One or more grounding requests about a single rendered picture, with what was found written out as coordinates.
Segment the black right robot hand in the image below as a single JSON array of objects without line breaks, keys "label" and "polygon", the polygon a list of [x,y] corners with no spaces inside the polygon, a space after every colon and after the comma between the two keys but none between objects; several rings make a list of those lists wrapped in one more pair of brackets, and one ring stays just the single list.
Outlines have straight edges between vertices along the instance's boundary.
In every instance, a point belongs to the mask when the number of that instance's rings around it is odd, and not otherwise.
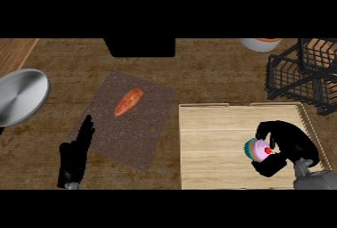
[{"label": "black right robot hand", "polygon": [[270,135],[270,147],[279,147],[279,151],[268,155],[261,162],[252,161],[255,171],[265,177],[271,177],[285,167],[289,160],[295,163],[299,159],[310,160],[308,167],[319,163],[319,151],[301,129],[280,120],[258,123],[255,137],[264,140]]}]

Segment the brown patterned placemat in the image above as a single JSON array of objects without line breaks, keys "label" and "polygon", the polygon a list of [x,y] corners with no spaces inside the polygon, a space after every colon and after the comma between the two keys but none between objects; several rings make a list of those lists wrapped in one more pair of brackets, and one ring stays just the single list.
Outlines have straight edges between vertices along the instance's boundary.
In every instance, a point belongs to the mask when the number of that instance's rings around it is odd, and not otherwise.
[{"label": "brown patterned placemat", "polygon": [[[115,106],[135,87],[143,91],[138,103],[116,117]],[[112,70],[69,130],[66,141],[76,140],[81,123],[90,116],[94,128],[90,149],[144,171],[168,117],[174,94],[172,88]]]}]

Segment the white cup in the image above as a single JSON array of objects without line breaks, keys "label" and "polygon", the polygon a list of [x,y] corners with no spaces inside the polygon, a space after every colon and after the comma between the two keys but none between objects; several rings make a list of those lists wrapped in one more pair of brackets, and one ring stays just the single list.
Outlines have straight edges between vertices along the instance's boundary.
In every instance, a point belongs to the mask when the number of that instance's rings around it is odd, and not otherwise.
[{"label": "white cup", "polygon": [[279,38],[240,38],[240,44],[252,51],[265,53],[274,49],[280,43]]}]

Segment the grey metal pan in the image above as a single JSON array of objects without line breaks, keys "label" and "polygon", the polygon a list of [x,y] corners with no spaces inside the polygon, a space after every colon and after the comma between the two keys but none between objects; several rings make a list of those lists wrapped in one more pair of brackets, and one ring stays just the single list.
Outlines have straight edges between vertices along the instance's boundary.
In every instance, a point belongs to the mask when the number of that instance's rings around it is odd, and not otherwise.
[{"label": "grey metal pan", "polygon": [[0,78],[0,134],[39,110],[51,89],[38,69],[19,69]]}]

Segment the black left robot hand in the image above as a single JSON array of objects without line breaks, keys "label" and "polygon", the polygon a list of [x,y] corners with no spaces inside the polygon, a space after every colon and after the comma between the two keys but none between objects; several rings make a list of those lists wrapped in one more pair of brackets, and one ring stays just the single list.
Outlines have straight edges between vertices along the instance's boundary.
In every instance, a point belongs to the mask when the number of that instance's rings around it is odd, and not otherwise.
[{"label": "black left robot hand", "polygon": [[94,133],[91,117],[87,116],[78,130],[76,139],[59,145],[60,167],[56,187],[64,189],[66,183],[78,183],[82,180],[90,140]]}]

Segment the pale wooden tray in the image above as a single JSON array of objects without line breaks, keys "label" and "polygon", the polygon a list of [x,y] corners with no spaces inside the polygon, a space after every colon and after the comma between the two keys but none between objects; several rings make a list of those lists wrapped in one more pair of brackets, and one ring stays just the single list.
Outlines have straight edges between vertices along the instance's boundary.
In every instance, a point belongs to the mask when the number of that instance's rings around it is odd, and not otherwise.
[{"label": "pale wooden tray", "polygon": [[294,166],[286,165],[271,177],[264,177],[243,153],[258,123],[271,120],[294,124],[313,142],[319,140],[298,102],[178,106],[180,182],[184,190],[282,190],[294,187]]}]

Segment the black box appliance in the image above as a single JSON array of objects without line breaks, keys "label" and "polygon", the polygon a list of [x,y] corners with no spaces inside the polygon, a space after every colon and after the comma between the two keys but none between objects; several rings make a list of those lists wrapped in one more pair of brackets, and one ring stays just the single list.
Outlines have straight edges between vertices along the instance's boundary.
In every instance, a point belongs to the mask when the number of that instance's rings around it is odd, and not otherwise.
[{"label": "black box appliance", "polygon": [[172,38],[104,38],[103,42],[118,58],[174,57]]}]

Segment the pink frosted cupcake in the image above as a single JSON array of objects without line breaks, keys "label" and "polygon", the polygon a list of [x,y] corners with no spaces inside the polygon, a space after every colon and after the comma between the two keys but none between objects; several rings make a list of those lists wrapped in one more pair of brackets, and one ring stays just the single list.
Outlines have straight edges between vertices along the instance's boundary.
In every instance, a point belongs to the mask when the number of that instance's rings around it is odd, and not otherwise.
[{"label": "pink frosted cupcake", "polygon": [[251,138],[245,142],[243,151],[246,157],[255,162],[261,162],[271,153],[268,144],[257,138]]}]

